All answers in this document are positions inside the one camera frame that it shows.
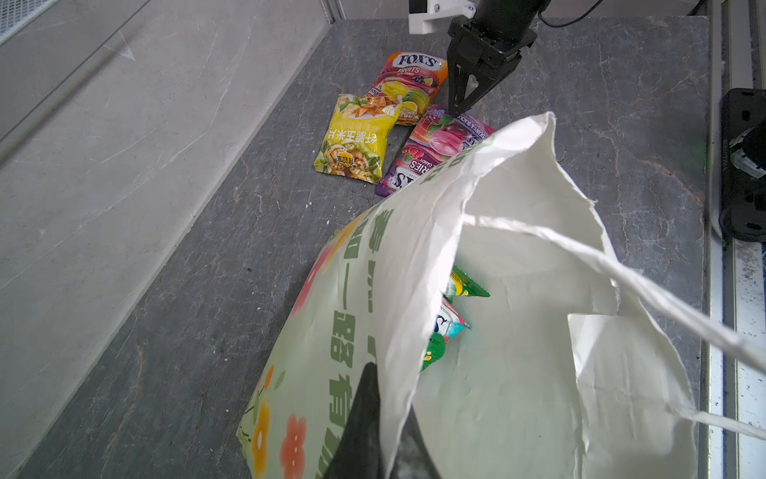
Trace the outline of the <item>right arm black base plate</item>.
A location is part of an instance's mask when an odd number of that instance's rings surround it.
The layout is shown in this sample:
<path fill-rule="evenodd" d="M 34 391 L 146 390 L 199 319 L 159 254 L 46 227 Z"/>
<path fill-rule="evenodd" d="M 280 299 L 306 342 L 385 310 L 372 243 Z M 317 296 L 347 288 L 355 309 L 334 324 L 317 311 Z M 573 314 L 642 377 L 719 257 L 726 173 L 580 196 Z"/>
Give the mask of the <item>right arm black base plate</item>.
<path fill-rule="evenodd" d="M 765 91 L 736 88 L 721 104 L 719 224 L 739 241 L 765 241 Z"/>

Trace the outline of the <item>orange pink Fox's candy packet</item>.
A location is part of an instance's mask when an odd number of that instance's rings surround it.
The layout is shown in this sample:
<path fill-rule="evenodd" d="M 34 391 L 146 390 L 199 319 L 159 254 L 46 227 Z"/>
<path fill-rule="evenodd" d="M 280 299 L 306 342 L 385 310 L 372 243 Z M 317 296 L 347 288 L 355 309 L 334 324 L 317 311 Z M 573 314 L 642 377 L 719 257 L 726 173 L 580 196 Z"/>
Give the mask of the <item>orange pink Fox's candy packet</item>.
<path fill-rule="evenodd" d="M 416 125 L 448 77 L 446 59 L 420 52 L 392 54 L 368 96 L 388 96 L 402 101 L 398 125 Z"/>

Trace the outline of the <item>floral paper gift bag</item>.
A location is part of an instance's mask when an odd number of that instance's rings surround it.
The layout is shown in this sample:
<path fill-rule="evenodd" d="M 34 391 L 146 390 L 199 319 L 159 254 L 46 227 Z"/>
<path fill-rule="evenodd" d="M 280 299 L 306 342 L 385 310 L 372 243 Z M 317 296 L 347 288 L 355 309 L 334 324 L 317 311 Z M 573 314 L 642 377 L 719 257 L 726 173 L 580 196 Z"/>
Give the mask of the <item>floral paper gift bag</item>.
<path fill-rule="evenodd" d="M 377 365 L 381 478 L 413 408 L 443 478 L 693 478 L 696 406 L 661 313 L 757 370 L 765 351 L 622 265 L 559 165 L 552 113 L 499 130 L 370 208 L 318 256 L 237 438 L 255 478 L 324 478 Z M 452 267 L 490 297 L 421 370 Z"/>

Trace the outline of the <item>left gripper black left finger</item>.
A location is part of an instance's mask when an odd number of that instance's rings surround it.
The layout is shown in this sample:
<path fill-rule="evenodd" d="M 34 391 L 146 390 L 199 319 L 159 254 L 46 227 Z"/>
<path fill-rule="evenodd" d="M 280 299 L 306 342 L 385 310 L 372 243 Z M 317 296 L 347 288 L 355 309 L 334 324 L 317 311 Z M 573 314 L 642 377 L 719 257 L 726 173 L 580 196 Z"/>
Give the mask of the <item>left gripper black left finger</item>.
<path fill-rule="evenodd" d="M 324 478 L 381 477 L 380 394 L 377 365 L 363 368 L 341 441 Z"/>

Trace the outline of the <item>teal Fox's candy packet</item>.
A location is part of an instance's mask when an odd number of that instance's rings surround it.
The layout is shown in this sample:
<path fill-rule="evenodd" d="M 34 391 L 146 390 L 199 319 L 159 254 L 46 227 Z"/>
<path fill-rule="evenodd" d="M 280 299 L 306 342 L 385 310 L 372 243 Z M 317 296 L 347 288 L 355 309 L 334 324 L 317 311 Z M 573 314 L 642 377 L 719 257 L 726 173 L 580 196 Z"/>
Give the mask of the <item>teal Fox's candy packet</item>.
<path fill-rule="evenodd" d="M 471 325 L 459 315 L 448 299 L 442 299 L 442 305 L 437 315 L 434 333 L 432 333 L 426 348 L 421 370 L 424 371 L 431 364 L 440 360 L 445 352 L 449 341 L 464 331 L 471 329 Z"/>

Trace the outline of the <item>purple snack packet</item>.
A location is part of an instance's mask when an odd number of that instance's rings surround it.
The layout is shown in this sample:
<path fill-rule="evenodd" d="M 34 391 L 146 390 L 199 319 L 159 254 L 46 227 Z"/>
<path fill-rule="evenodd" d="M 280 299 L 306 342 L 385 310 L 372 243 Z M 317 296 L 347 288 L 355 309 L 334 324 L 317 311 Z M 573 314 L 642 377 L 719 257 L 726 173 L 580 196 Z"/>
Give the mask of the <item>purple snack packet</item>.
<path fill-rule="evenodd" d="M 430 106 L 397 154 L 388 173 L 376 186 L 375 193 L 388 197 L 402 190 L 494 133 L 492 127 L 469 115 L 452 116 L 445 107 Z"/>

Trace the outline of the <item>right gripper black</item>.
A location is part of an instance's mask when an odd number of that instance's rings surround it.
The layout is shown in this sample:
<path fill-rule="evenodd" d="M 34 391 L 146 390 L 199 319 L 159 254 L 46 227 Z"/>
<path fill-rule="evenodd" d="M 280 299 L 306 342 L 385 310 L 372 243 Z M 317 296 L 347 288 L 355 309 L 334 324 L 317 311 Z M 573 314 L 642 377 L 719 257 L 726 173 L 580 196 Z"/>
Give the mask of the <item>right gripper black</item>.
<path fill-rule="evenodd" d="M 550 1 L 480 1 L 472 18 L 455 17 L 449 26 L 449 111 L 467 113 L 509 73 L 503 69 L 537 34 L 530 29 Z M 480 70 L 487 66 L 489 70 Z"/>

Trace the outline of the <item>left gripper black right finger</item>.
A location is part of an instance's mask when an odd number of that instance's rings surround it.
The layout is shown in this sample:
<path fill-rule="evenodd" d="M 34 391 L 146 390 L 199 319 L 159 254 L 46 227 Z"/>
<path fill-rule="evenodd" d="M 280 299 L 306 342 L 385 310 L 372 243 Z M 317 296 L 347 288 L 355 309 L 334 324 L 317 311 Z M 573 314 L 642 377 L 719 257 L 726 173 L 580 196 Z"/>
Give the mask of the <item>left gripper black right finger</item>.
<path fill-rule="evenodd" d="M 400 444 L 390 478 L 441 478 L 441 475 L 429 454 L 413 408 L 410 408 L 409 415 L 402 429 Z"/>

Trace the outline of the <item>yellow green snack packet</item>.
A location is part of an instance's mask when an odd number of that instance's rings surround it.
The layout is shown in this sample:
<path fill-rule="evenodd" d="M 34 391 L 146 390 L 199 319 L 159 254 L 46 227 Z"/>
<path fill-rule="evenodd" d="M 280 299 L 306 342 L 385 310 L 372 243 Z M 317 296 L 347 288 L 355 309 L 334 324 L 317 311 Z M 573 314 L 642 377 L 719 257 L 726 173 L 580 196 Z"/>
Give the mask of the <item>yellow green snack packet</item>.
<path fill-rule="evenodd" d="M 401 110 L 399 97 L 341 94 L 313 162 L 315 171 L 377 184 Z"/>

